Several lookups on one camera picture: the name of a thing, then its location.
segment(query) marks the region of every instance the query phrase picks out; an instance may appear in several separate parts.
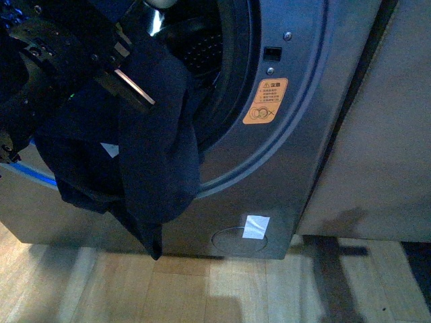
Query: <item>front-load washing machine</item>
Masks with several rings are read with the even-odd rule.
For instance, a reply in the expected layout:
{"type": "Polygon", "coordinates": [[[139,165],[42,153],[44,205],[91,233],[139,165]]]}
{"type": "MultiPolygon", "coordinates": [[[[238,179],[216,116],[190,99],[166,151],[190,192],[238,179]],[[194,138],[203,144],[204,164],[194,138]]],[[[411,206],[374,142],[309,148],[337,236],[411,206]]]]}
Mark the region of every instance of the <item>front-load washing machine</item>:
{"type": "MultiPolygon", "coordinates": [[[[201,190],[164,226],[165,254],[285,256],[379,7],[180,0],[148,15],[148,32],[203,89],[195,115],[201,190]]],[[[144,251],[111,214],[62,202],[35,146],[22,159],[4,166],[0,181],[0,221],[18,239],[144,251]]]]}

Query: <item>white label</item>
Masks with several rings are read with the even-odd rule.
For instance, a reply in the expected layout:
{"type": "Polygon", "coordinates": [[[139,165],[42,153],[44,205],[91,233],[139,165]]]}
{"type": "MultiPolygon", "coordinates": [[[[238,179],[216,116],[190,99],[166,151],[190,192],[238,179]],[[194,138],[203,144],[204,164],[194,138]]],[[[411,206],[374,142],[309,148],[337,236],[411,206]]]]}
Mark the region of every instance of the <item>white label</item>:
{"type": "Polygon", "coordinates": [[[103,148],[105,148],[106,152],[111,156],[111,158],[114,158],[120,153],[120,149],[118,145],[112,145],[110,143],[101,143],[103,148]]]}
{"type": "Polygon", "coordinates": [[[269,223],[269,217],[260,217],[258,215],[248,215],[245,223],[244,239],[260,239],[265,237],[269,223]]]}

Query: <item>wooden floor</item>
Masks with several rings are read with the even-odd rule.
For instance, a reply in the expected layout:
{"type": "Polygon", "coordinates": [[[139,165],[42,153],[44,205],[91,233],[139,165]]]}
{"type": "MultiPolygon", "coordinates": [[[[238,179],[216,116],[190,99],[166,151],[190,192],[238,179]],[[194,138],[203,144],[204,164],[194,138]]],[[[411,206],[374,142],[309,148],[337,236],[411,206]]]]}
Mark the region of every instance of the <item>wooden floor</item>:
{"type": "Polygon", "coordinates": [[[0,322],[431,322],[401,246],[294,238],[285,260],[99,253],[0,225],[0,322]]]}

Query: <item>warning sticker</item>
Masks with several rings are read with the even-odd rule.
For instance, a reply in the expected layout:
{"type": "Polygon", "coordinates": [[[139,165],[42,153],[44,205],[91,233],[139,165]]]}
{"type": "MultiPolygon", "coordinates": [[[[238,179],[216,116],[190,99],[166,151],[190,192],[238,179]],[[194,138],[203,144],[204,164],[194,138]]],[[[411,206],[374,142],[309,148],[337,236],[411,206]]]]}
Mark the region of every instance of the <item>warning sticker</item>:
{"type": "Polygon", "coordinates": [[[244,124],[270,123],[284,98],[288,79],[264,79],[259,84],[255,100],[245,116],[244,124]]]}

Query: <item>dark clothing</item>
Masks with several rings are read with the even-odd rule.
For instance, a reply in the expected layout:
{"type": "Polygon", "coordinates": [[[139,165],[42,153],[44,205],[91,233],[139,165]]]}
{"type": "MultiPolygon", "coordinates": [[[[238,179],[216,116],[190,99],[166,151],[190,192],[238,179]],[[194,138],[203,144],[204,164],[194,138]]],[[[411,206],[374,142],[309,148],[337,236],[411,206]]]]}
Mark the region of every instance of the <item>dark clothing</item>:
{"type": "Polygon", "coordinates": [[[154,259],[162,254],[162,224],[178,217],[199,190],[183,64],[143,33],[121,67],[156,104],[147,114],[89,82],[36,134],[63,200],[110,211],[154,259]],[[111,158],[100,143],[119,145],[111,158]]]}

